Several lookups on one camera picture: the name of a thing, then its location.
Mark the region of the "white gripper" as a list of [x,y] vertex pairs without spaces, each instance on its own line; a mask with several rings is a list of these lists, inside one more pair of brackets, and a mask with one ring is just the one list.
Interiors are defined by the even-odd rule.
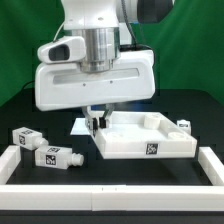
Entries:
[[65,36],[45,44],[37,55],[41,64],[35,75],[36,106],[42,111],[83,107],[86,126],[93,135],[98,122],[90,115],[90,106],[107,104],[99,118],[99,127],[104,129],[114,111],[109,103],[149,99],[155,92],[151,50],[123,52],[103,72],[81,70],[81,60],[87,55],[81,36]]

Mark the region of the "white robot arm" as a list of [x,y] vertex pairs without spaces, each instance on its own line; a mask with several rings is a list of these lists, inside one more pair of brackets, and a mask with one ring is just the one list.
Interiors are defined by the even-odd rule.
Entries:
[[175,0],[61,0],[62,38],[38,49],[35,101],[42,111],[80,107],[91,131],[108,126],[113,105],[155,92],[154,54],[132,23],[162,21]]

